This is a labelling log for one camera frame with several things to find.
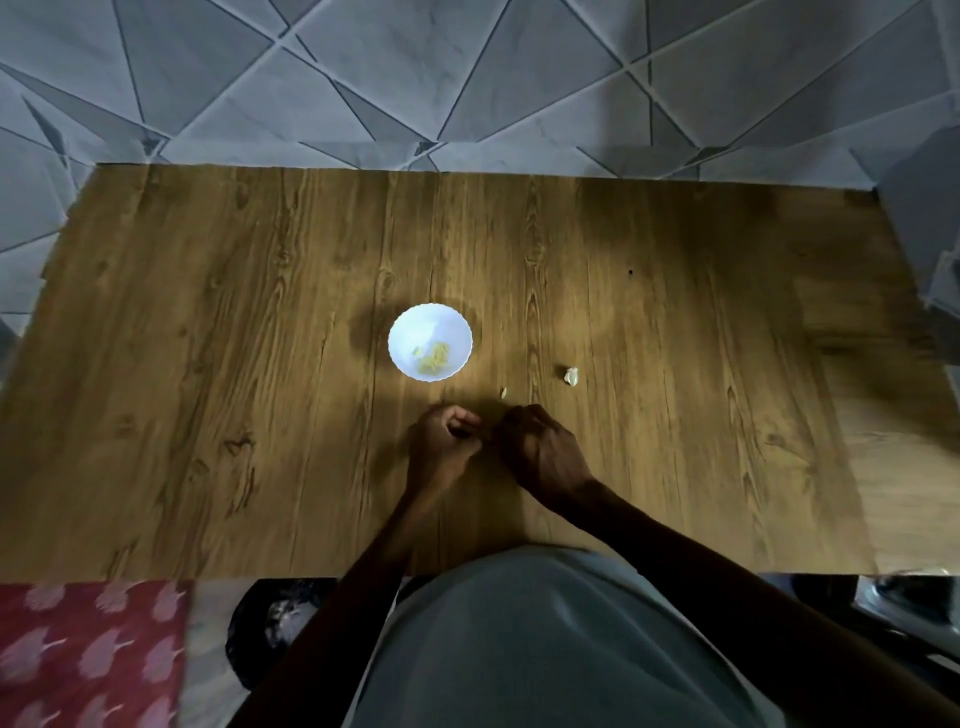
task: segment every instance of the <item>person's left hand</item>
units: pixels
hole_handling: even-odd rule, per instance
[[[424,412],[410,428],[407,494],[440,496],[453,485],[483,447],[476,435],[482,424],[456,404],[437,404]]]

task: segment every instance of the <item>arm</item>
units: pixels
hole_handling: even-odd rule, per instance
[[[790,715],[960,726],[960,708],[871,644],[594,479],[576,438],[539,405],[515,407],[494,434],[521,486],[615,549]]]
[[[479,418],[435,407],[411,428],[407,487],[393,515],[230,726],[339,726],[393,604],[420,526],[481,445],[458,438]]]

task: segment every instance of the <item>person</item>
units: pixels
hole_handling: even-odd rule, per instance
[[[492,447],[633,568],[524,546],[437,576],[384,626],[483,426],[441,405],[412,427],[393,515],[230,725],[960,726],[957,706],[872,645],[620,498],[536,404],[509,410]]]

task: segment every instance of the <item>forearm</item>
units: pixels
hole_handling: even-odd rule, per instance
[[[603,486],[564,515],[647,577],[767,696],[812,725],[960,725],[960,709],[866,641]]]
[[[405,496],[230,726],[343,722],[429,506]]]

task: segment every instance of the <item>bowl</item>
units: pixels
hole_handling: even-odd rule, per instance
[[[473,333],[457,309],[421,303],[396,317],[387,337],[387,351],[396,367],[411,379],[440,381],[464,368],[473,351]],[[431,358],[443,363],[430,366]]]

